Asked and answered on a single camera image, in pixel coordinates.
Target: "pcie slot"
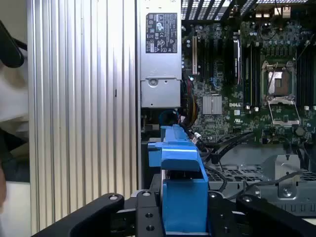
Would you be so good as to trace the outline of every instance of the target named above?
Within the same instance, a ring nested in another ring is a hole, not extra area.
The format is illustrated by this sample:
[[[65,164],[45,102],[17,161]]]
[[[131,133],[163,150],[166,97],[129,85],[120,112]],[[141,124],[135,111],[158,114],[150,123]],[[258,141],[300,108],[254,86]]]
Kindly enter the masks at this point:
[[[197,54],[198,54],[198,65],[200,65],[199,72],[201,78],[205,77],[205,40],[201,39],[201,41],[198,43],[197,47]]]
[[[198,38],[192,37],[192,74],[198,74]]]
[[[212,78],[214,77],[214,40],[210,39],[209,40],[209,45],[208,45],[208,58],[209,58],[209,76]]]

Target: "power supply label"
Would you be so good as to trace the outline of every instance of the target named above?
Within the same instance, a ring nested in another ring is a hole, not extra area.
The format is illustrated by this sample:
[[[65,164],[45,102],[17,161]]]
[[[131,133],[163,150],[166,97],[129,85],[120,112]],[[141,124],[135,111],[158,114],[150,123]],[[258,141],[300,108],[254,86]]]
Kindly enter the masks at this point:
[[[146,53],[177,53],[177,13],[146,16]]]

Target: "black cable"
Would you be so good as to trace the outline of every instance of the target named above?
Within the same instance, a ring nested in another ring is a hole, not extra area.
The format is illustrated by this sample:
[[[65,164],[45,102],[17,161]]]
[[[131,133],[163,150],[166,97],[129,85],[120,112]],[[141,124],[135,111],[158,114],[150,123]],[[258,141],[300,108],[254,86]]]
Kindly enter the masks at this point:
[[[302,50],[302,52],[300,53],[300,55],[299,55],[299,56],[297,57],[297,59],[295,60],[295,62],[296,62],[296,63],[297,63],[297,62],[298,62],[298,60],[301,58],[301,56],[302,56],[302,54],[304,53],[304,51],[306,50],[306,48],[307,48],[307,47],[311,44],[311,42],[312,42],[312,39],[313,39],[314,35],[315,35],[315,33],[314,33],[314,34],[312,34],[312,36],[311,36],[311,39],[310,39],[309,43],[305,45],[304,49]]]
[[[191,139],[192,138],[192,133],[189,131],[189,129],[185,126],[184,123],[180,122],[179,126],[183,128],[183,130],[185,131],[185,133],[188,135],[188,137]]]
[[[296,150],[296,154],[297,154],[297,156],[298,156],[298,159],[300,159],[301,167],[302,167],[303,169],[308,170],[308,166],[306,165],[306,163],[305,163],[305,161],[304,161],[304,159],[303,159],[303,155],[302,155],[300,149],[297,149],[297,150]]]
[[[278,7],[277,7],[277,0],[275,0],[275,5],[276,5],[276,9],[277,9],[277,12],[278,12],[278,16],[281,16],[279,10],[278,10]]]
[[[247,136],[248,134],[250,134],[252,132],[245,132],[245,133],[242,133],[242,134],[239,134],[235,137],[228,137],[227,135],[225,135],[224,137],[228,137],[228,139],[226,140],[222,140],[222,138],[218,141],[218,143],[215,143],[215,144],[212,144],[212,145],[208,145],[207,147],[210,147],[210,148],[220,148],[221,146],[223,145],[228,145],[228,144],[231,144],[233,142],[236,142],[236,141],[240,141],[241,138]]]
[[[250,184],[246,189],[245,191],[244,190],[241,190],[239,191],[238,193],[228,197],[227,199],[228,200],[233,200],[235,198],[237,198],[239,195],[242,195],[243,193],[247,192],[249,189],[251,189],[253,186],[268,186],[268,185],[276,185],[276,184],[279,184],[280,182],[284,181],[284,180],[287,180],[287,179],[290,179],[290,178],[293,178],[295,175],[298,175],[298,174],[302,174],[303,171],[300,170],[300,171],[295,171],[293,173],[290,173],[290,174],[287,174],[287,175],[284,175],[283,177],[277,179],[277,180],[271,180],[271,181],[260,181],[260,182],[257,182],[257,183],[253,183],[253,184]]]
[[[308,156],[308,158],[310,159],[310,161],[316,165],[316,161],[314,159],[312,159],[311,155],[307,152],[306,148],[305,148],[305,145],[303,144],[303,150],[304,150],[304,153]]]
[[[292,153],[293,152],[293,148],[292,148],[292,143],[290,142],[290,140],[288,140],[285,136],[280,136],[281,138],[283,138],[289,145],[289,150]]]
[[[220,167],[221,167],[221,169],[222,169],[222,173],[224,173],[224,168],[223,168],[223,166],[222,166],[221,161],[219,160],[219,161],[218,161],[218,163],[219,163],[219,166],[220,166]]]
[[[207,156],[209,156],[209,154],[211,153],[210,149],[205,148],[205,150],[206,150],[206,152],[200,152],[200,153],[199,153],[199,156],[200,156],[201,158],[207,157]]]
[[[304,161],[304,164],[305,164],[305,167],[307,168],[307,170],[309,170],[310,168],[310,158],[305,154],[305,149],[304,150],[304,156],[302,155],[302,159]]]
[[[26,43],[23,43],[22,41],[16,39],[16,38],[13,38],[13,40],[15,41],[16,45],[21,48],[21,49],[24,49],[25,51],[28,51],[28,45]]]
[[[229,144],[227,147],[225,147],[223,150],[220,151],[220,153],[218,154],[220,159],[228,152],[230,151],[232,148],[234,148],[235,146],[239,145],[242,142],[245,142],[247,140],[249,140],[251,137],[253,137],[253,132],[248,132],[248,133],[244,133],[242,134],[243,136],[239,137],[239,140]]]
[[[217,174],[222,180],[223,180],[223,184],[222,186],[219,188],[219,192],[223,192],[223,190],[226,188],[227,186],[227,179],[226,177],[221,173],[221,172],[218,172],[216,169],[213,169],[211,167],[209,167],[208,165],[204,165],[205,169],[207,169],[209,172],[213,172],[215,174]]]
[[[159,125],[160,126],[162,126],[163,124],[165,124],[164,122],[163,122],[163,117],[164,117],[164,115],[175,115],[176,116],[176,121],[178,121],[178,119],[179,119],[179,113],[178,113],[178,111],[176,111],[176,110],[165,110],[165,111],[163,111],[160,115],[159,115]]]

